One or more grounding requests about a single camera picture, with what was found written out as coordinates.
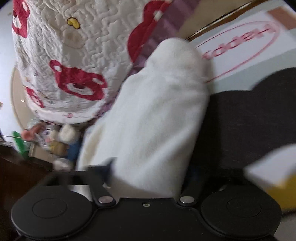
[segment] black fabric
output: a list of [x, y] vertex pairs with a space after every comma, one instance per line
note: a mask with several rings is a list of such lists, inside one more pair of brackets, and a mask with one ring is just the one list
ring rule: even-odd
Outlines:
[[212, 95], [191, 163], [243, 168], [291, 143], [296, 143], [296, 68], [271, 74], [251, 91]]
[[9, 0], [0, 0], [0, 9], [7, 3]]

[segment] black device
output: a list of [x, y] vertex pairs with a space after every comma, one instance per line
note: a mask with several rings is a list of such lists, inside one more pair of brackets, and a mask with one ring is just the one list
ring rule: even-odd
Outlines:
[[[21, 240], [271, 241], [281, 208], [241, 170], [199, 170], [180, 197], [118, 203], [102, 187], [105, 166], [54, 172], [12, 208]], [[93, 202], [67, 188], [88, 184]]]

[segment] red bear print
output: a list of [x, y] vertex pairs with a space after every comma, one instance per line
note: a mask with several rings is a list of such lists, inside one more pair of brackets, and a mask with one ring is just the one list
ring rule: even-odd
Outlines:
[[140, 54], [157, 21], [170, 4], [166, 1], [150, 1], [143, 10], [143, 22], [140, 23], [128, 37], [128, 53], [134, 63]]
[[29, 87], [26, 87], [26, 91], [28, 93], [28, 95], [30, 96], [31, 100], [38, 105], [41, 108], [45, 108], [42, 100], [39, 98], [39, 96], [36, 94], [36, 92], [32, 89], [30, 89]]
[[[49, 66], [55, 72], [58, 87], [63, 91], [87, 100], [104, 98], [102, 89], [107, 87], [107, 83], [102, 75], [87, 73], [78, 68], [67, 68], [57, 60], [51, 60]], [[83, 93], [89, 89], [92, 91], [91, 95]]]
[[13, 1], [13, 17], [18, 18], [20, 23], [20, 28], [15, 26], [14, 23], [12, 23], [12, 29], [13, 31], [26, 38], [28, 36], [28, 20], [27, 18], [30, 15], [30, 10], [28, 4], [25, 2], [25, 0], [14, 0]]

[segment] quilted fabric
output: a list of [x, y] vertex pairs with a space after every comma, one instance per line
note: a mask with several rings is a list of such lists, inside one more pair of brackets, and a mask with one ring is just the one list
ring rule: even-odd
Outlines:
[[171, 0], [14, 0], [13, 35], [28, 105], [81, 123], [112, 103]]

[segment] purple fabric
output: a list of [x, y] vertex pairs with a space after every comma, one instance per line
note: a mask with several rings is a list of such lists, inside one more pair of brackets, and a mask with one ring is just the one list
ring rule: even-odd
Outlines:
[[184, 21], [194, 12], [200, 0], [174, 0], [158, 21], [150, 38], [144, 44], [128, 76], [139, 72], [147, 58], [165, 39], [176, 37]]

